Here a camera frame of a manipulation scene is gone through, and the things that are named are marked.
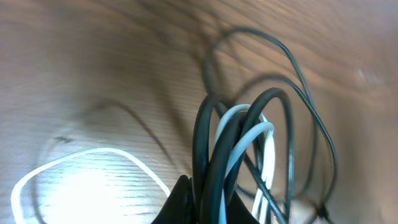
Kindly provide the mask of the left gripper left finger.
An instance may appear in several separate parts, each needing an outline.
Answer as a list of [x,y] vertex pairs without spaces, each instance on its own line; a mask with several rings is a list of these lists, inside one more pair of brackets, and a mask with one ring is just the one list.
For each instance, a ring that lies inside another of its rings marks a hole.
[[181,175],[152,224],[191,224],[194,216],[191,179]]

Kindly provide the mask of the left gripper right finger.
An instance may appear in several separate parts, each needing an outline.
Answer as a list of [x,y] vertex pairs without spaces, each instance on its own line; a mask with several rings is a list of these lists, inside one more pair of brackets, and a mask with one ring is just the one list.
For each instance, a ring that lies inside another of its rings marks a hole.
[[259,224],[234,192],[230,203],[226,207],[227,224]]

